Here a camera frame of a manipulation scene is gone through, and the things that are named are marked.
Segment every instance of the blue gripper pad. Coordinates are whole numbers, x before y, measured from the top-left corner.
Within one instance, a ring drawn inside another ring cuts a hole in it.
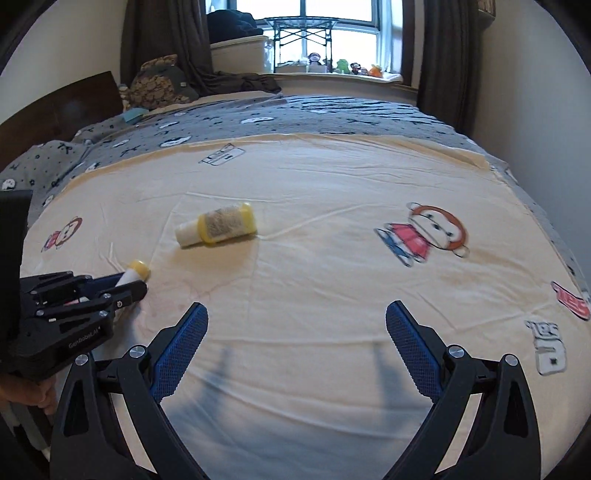
[[[443,390],[440,365],[417,331],[417,322],[397,302],[386,310],[386,328],[418,392],[436,403]]]
[[[180,325],[170,343],[154,365],[150,393],[156,403],[177,389],[197,347],[207,332],[207,309],[199,305]]]

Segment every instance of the wrinkled sheet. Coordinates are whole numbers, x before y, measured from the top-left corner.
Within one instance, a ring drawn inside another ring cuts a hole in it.
[[[239,99],[228,100],[238,96]],[[402,103],[327,96],[285,97],[264,92],[220,95],[215,99],[205,97],[194,105],[158,109],[137,124],[133,120],[133,125],[118,116],[83,128],[72,142],[52,141],[32,147],[0,173],[0,186],[33,190],[29,214],[32,225],[43,208],[81,173],[185,142],[266,133],[402,135],[485,154],[452,127]],[[589,298],[588,286],[574,255],[545,212],[517,185],[507,164],[490,155],[486,158],[535,214],[579,289]]]
[[[254,207],[257,236],[178,247],[178,224],[241,200]],[[71,181],[31,227],[22,275],[107,275],[134,258],[152,268],[149,292],[96,355],[147,344],[193,301],[208,308],[209,331],[162,405],[211,478],[382,478],[431,406],[385,329],[398,299],[447,344],[519,357],[543,473],[590,413],[589,322],[559,302],[556,285],[581,293],[484,155],[361,135],[159,149]]]

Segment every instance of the cartoon monkey print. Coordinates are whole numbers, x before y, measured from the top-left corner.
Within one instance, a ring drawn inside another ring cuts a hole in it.
[[[461,221],[446,210],[409,203],[408,223],[386,223],[375,232],[407,267],[427,261],[432,247],[467,257],[468,234]]]
[[[68,224],[59,231],[53,232],[46,240],[45,245],[41,249],[41,252],[45,252],[49,250],[51,247],[56,247],[56,249],[60,248],[63,244],[65,244],[74,233],[78,231],[80,226],[82,225],[82,218],[74,217]]]

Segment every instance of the bolt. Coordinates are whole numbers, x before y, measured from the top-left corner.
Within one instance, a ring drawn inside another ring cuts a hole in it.
[[[76,357],[76,365],[78,366],[82,366],[84,365],[87,361],[88,361],[88,355],[82,354],[82,355],[78,355]]]
[[[133,346],[131,347],[131,350],[129,350],[129,356],[131,358],[139,358],[143,356],[144,353],[146,353],[146,349],[141,345]]]
[[[516,367],[519,363],[519,360],[517,360],[517,357],[515,355],[509,354],[505,357],[505,362],[507,362],[512,367]]]
[[[465,353],[464,349],[459,345],[452,345],[448,352],[453,358],[462,358]]]

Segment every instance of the wooden headboard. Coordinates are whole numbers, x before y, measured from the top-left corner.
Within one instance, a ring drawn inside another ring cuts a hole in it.
[[[71,83],[26,106],[0,124],[0,171],[33,145],[70,141],[76,132],[123,111],[111,72]]]

